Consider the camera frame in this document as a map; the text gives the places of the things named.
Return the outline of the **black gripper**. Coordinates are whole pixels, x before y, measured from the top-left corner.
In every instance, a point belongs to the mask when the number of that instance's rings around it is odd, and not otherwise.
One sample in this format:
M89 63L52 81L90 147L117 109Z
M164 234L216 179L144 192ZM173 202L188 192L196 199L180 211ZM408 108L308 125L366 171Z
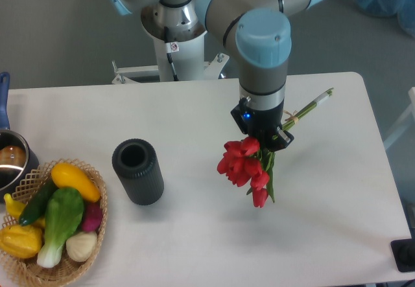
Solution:
M294 136L284 131L281 124L283 102L268 110L256 110L248 106L247 98L240 99L231 115L240 131L259 141L260 147L270 152L286 149Z

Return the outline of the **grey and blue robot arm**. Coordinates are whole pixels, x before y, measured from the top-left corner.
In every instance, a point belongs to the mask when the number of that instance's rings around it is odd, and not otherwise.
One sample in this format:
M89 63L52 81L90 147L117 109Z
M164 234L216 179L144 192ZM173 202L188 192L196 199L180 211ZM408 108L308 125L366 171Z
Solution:
M112 0L139 12L153 39L162 82L206 74L204 36L212 35L239 67L239 103L231 115L242 133L271 152L293 141L281 118L291 53L289 16L323 0Z

